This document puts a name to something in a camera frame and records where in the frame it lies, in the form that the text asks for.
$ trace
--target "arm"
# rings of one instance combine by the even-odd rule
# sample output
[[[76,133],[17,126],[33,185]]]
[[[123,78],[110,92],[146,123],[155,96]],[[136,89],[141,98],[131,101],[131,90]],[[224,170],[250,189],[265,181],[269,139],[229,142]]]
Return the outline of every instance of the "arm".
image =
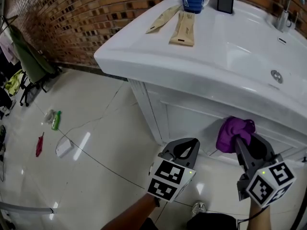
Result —
[[[154,196],[145,194],[101,230],[139,230],[155,207]]]
[[[261,208],[251,199],[249,217],[254,216],[259,211],[261,211]],[[271,230],[270,206],[248,222],[248,230]]]

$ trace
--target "red object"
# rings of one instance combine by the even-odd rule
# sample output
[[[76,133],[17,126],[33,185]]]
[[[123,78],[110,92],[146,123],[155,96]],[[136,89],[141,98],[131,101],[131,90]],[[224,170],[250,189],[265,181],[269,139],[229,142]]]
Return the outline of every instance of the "red object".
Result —
[[[38,138],[38,142],[36,145],[36,156],[38,157],[43,150],[43,141],[44,141],[44,133],[41,137]]]

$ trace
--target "white sink vanity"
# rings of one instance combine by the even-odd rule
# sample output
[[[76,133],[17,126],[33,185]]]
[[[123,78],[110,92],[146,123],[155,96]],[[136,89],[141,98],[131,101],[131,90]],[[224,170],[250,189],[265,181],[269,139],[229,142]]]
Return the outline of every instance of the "white sink vanity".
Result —
[[[234,14],[210,0],[195,16],[193,47],[169,44],[178,13],[158,32],[153,21],[181,0],[164,0],[119,31],[95,53],[103,72],[125,77],[158,144],[195,137],[216,150],[224,119],[252,119],[275,153],[301,165],[307,147],[307,40],[275,29],[266,12],[234,1]]]

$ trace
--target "brick wall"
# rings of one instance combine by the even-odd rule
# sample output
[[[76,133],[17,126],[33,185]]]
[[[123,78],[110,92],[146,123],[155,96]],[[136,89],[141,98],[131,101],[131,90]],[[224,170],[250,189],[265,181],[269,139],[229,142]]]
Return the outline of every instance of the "brick wall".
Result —
[[[94,52],[112,35],[162,0],[6,0],[4,14],[50,61],[97,68]],[[242,0],[279,14],[285,0]],[[307,36],[307,5],[298,11],[297,30]]]

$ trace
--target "yellow cloth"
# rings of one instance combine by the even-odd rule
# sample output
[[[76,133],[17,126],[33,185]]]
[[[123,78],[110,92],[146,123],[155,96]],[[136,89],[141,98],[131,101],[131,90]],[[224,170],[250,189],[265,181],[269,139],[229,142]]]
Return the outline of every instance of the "yellow cloth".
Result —
[[[18,92],[22,77],[23,70],[20,69],[11,77],[9,81],[5,83],[5,89],[8,90],[9,94],[15,95]]]

